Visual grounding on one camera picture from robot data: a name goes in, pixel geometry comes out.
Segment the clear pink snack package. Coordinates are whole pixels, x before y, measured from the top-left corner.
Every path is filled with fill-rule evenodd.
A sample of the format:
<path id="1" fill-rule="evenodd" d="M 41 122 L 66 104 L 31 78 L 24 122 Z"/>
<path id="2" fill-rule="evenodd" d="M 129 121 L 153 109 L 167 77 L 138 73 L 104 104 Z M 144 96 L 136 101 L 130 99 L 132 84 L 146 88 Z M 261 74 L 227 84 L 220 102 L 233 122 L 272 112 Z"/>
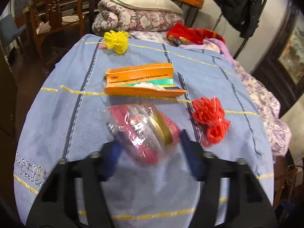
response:
<path id="1" fill-rule="evenodd" d="M 111 106 L 102 117 L 114 139 L 142 164 L 160 163 L 180 143 L 180 128 L 152 104 Z"/>

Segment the cream pillow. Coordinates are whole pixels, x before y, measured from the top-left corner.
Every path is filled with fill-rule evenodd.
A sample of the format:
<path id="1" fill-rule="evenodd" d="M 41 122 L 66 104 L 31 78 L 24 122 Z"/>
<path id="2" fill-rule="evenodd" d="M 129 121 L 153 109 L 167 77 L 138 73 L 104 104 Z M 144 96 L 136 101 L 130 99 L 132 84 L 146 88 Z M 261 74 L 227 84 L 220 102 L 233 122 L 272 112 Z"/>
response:
<path id="1" fill-rule="evenodd" d="M 171 0 L 110 0 L 133 10 L 166 11 L 183 14 L 182 9 Z"/>

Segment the blue chair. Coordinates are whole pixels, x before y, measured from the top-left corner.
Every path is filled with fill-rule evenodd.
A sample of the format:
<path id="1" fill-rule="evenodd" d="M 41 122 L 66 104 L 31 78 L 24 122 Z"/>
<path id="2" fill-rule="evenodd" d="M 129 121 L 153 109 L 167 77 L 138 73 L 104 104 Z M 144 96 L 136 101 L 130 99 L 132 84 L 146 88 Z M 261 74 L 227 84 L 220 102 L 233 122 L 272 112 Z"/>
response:
<path id="1" fill-rule="evenodd" d="M 20 28 L 17 27 L 12 14 L 8 14 L 1 19 L 1 47 L 4 50 L 7 58 L 9 58 L 10 55 L 9 45 L 14 40 L 16 40 L 17 45 L 23 49 L 19 37 L 25 30 L 25 25 L 21 26 Z"/>

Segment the floral folded quilt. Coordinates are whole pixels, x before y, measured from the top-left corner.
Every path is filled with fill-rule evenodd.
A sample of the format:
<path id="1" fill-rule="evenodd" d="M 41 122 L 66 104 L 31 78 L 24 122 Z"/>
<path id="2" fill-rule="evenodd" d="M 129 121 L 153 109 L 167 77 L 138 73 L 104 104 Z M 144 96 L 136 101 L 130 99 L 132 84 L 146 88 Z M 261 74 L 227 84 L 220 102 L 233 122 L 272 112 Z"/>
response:
<path id="1" fill-rule="evenodd" d="M 169 31 L 176 23 L 184 24 L 181 14 L 167 11 L 133 10 L 110 0 L 98 3 L 92 31 L 103 35 L 107 31 Z"/>

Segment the red yarn pompom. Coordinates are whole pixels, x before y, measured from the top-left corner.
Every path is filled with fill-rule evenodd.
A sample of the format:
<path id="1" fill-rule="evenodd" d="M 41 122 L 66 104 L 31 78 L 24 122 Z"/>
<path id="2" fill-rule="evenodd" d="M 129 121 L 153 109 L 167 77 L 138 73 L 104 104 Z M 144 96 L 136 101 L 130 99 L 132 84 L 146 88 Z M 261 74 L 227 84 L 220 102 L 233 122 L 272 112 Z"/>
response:
<path id="1" fill-rule="evenodd" d="M 230 128 L 231 122 L 225 119 L 225 111 L 217 97 L 193 100 L 194 113 L 192 117 L 205 127 L 205 138 L 202 143 L 210 147 L 220 143 Z"/>

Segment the yellow yarn pompom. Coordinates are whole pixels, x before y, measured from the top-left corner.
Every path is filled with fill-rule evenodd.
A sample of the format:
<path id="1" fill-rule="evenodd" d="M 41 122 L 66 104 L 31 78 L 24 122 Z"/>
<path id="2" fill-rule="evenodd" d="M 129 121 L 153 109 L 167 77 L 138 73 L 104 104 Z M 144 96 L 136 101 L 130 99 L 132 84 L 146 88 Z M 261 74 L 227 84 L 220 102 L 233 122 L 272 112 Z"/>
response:
<path id="1" fill-rule="evenodd" d="M 106 49 L 113 49 L 116 54 L 122 55 L 128 50 L 128 38 L 126 31 L 111 30 L 104 34 L 104 45 Z"/>

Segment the purple floral blanket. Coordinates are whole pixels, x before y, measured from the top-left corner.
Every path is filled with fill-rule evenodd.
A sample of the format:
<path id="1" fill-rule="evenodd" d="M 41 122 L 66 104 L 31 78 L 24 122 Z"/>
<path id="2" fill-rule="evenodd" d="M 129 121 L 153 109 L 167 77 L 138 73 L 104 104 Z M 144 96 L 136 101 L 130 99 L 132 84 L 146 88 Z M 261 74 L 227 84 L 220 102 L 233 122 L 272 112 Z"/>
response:
<path id="1" fill-rule="evenodd" d="M 276 161 L 278 157 L 286 155 L 292 138 L 288 125 L 279 119 L 281 104 L 274 94 L 268 91 L 255 77 L 247 73 L 240 63 L 234 61 L 234 66 L 264 121 L 273 161 Z"/>

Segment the black hanging jacket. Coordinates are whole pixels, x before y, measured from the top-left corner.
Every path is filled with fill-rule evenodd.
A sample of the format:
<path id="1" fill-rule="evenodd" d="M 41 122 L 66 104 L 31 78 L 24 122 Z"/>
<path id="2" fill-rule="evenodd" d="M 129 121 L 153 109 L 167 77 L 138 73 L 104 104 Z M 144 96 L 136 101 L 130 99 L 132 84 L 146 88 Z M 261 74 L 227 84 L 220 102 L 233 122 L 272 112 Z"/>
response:
<path id="1" fill-rule="evenodd" d="M 214 0 L 224 18 L 241 38 L 250 38 L 258 27 L 262 0 Z"/>

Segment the red blanket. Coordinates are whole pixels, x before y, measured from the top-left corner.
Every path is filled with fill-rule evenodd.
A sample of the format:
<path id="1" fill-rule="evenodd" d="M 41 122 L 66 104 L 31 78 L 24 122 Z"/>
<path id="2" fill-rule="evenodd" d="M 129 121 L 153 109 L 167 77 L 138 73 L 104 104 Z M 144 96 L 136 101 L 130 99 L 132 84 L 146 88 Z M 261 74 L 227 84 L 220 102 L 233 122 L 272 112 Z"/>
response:
<path id="1" fill-rule="evenodd" d="M 223 43 L 226 43 L 224 38 L 214 31 L 200 28 L 189 28 L 181 23 L 175 23 L 174 26 L 167 32 L 166 37 L 175 45 L 203 45 L 203 41 L 205 39 L 217 39 Z"/>

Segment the carved painted screen panel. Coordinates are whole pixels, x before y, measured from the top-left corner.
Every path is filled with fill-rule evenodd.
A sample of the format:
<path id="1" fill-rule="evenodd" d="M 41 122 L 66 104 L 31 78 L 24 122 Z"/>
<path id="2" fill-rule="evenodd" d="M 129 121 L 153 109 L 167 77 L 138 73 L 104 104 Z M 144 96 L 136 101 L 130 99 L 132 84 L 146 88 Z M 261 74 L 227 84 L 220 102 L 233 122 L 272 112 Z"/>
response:
<path id="1" fill-rule="evenodd" d="M 303 13 L 294 0 L 288 0 L 280 27 L 253 76 L 279 100 L 280 117 L 303 95 Z"/>

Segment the lilac garment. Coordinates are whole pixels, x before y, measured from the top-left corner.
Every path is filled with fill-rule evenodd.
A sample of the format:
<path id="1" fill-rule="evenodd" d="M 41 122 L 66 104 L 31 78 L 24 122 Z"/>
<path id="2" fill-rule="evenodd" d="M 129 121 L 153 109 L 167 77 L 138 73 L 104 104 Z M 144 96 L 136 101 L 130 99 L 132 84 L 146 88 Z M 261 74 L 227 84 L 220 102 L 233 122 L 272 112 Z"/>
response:
<path id="1" fill-rule="evenodd" d="M 231 56 L 226 44 L 223 41 L 215 38 L 204 39 L 202 45 L 186 44 L 186 45 L 180 45 L 178 47 L 183 49 L 203 49 L 203 50 L 214 51 L 222 55 L 232 65 L 234 64 L 234 59 Z"/>

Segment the orange medicine box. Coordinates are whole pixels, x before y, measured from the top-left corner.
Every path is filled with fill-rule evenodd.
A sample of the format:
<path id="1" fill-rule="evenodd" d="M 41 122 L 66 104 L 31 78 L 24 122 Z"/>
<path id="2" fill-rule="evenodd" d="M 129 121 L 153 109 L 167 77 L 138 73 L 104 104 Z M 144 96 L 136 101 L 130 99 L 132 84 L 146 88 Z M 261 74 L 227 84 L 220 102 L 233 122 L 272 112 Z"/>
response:
<path id="1" fill-rule="evenodd" d="M 173 81 L 171 63 L 152 63 L 106 70 L 105 93 L 119 96 L 177 98 L 186 90 Z"/>

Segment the blue striped bed sheet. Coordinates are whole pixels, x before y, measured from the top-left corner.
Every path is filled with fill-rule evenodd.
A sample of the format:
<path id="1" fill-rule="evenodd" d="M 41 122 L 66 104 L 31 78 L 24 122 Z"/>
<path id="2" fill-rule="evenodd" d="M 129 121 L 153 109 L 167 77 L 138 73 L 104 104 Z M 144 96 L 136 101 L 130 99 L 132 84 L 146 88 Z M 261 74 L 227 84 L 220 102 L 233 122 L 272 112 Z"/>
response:
<path id="1" fill-rule="evenodd" d="M 232 63 L 83 36 L 55 65 L 20 135 L 26 227 L 274 227 L 264 122 Z"/>

